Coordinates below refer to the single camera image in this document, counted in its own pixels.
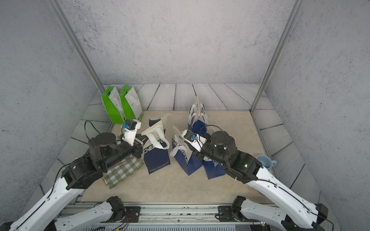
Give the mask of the dark navy takeaway bag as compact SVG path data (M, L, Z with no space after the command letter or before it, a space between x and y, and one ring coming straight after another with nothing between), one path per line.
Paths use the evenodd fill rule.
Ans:
M166 113L150 119L149 128L141 133L148 138L143 147L144 163L148 174L171 164L168 151L170 142L165 137L167 119L170 115Z

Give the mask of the green white takeout bag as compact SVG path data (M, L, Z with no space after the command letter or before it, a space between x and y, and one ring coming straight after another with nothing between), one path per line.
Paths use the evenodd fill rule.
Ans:
M120 94L116 87L107 87L101 96L104 110L111 122L114 124L124 124L125 116L120 100Z
M124 119L142 120L144 115L139 97L134 87L124 86L119 95Z

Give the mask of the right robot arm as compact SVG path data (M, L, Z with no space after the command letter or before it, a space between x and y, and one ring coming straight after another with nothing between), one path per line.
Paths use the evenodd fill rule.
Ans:
M255 157L238 150L234 138L227 132L216 131L200 136L185 130L181 138L192 147L196 158L208 158L222 165L231 178L254 188L275 204L275 207L265 206L237 196L230 207L235 220L258 220L282 231L323 230L321 224L327 220L328 208L294 193Z

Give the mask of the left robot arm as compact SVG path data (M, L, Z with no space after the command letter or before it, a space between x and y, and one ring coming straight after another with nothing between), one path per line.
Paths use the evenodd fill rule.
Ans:
M128 157L140 158L147 140L147 136L136 135L133 142L118 144L110 132L91 138L86 153L60 170L61 176L56 177L51 190L18 220L4 223L1 230L79 231L100 222L128 222L128 212L117 196L84 212L65 218L57 216L109 169Z

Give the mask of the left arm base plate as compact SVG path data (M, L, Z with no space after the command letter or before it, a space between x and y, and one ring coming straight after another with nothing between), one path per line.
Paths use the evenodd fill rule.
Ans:
M140 206L125 206L125 211L122 221L124 223L138 223L140 218Z

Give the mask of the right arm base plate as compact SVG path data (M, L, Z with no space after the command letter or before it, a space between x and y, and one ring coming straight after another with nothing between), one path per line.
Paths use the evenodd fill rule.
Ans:
M237 196L231 206L219 206L215 218L220 222L244 222L246 218L241 213L241 205L246 200L243 196Z

